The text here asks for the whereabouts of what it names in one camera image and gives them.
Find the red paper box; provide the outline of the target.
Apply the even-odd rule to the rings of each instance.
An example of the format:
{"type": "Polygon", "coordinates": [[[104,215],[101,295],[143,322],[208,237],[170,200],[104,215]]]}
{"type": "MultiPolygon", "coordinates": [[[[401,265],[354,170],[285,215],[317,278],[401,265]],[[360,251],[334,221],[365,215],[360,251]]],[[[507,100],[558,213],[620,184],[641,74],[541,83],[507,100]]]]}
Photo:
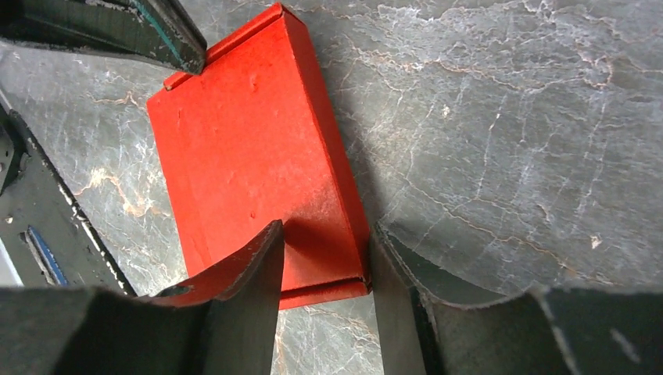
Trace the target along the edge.
{"type": "Polygon", "coordinates": [[[370,291],[369,226],[306,24],[276,3],[147,102],[189,276],[273,220],[282,309],[370,291]]]}

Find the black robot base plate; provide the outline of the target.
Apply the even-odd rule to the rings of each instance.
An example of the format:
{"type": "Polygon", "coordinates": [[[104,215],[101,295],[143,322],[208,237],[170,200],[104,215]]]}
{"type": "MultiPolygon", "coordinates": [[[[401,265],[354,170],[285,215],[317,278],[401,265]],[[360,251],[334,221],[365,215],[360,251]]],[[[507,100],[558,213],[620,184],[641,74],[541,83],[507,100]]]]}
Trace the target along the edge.
{"type": "Polygon", "coordinates": [[[6,97],[1,98],[1,285],[136,294],[6,97]]]}

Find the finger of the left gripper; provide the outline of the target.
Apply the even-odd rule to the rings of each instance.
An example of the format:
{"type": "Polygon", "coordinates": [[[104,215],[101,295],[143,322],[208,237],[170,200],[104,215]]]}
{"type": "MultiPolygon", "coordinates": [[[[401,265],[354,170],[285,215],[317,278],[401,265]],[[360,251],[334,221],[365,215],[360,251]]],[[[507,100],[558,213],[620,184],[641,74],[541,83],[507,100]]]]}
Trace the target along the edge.
{"type": "Polygon", "coordinates": [[[3,1],[1,40],[195,75],[206,65],[205,38],[181,3],[170,0],[3,1]]]}

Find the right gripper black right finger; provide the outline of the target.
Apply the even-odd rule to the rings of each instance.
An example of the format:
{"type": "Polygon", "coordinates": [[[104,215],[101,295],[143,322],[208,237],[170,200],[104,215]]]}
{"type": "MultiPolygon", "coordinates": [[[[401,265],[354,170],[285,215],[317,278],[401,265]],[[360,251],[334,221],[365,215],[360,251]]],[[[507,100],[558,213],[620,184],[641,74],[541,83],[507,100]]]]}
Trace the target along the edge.
{"type": "Polygon", "coordinates": [[[371,232],[387,374],[659,374],[660,287],[535,286],[505,296],[371,232]]]}

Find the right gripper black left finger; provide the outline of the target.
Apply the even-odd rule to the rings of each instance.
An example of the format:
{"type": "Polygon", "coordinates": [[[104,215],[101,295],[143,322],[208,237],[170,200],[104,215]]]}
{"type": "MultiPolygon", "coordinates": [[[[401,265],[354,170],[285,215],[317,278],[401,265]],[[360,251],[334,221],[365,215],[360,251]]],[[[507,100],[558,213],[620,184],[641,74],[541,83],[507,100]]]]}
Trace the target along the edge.
{"type": "Polygon", "coordinates": [[[4,287],[4,374],[268,374],[284,227],[158,295],[101,287],[4,287]]]}

